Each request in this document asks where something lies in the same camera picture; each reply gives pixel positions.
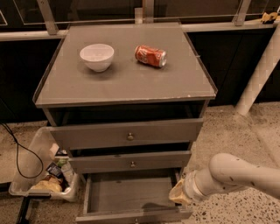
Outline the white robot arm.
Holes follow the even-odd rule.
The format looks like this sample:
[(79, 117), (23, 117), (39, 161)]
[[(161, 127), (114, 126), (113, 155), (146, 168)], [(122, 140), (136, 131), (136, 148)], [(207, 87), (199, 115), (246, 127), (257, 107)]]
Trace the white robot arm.
[(208, 166), (188, 172), (171, 189), (169, 200), (182, 205), (207, 200), (213, 194), (252, 187), (280, 199), (280, 170), (250, 164), (227, 153), (214, 155)]

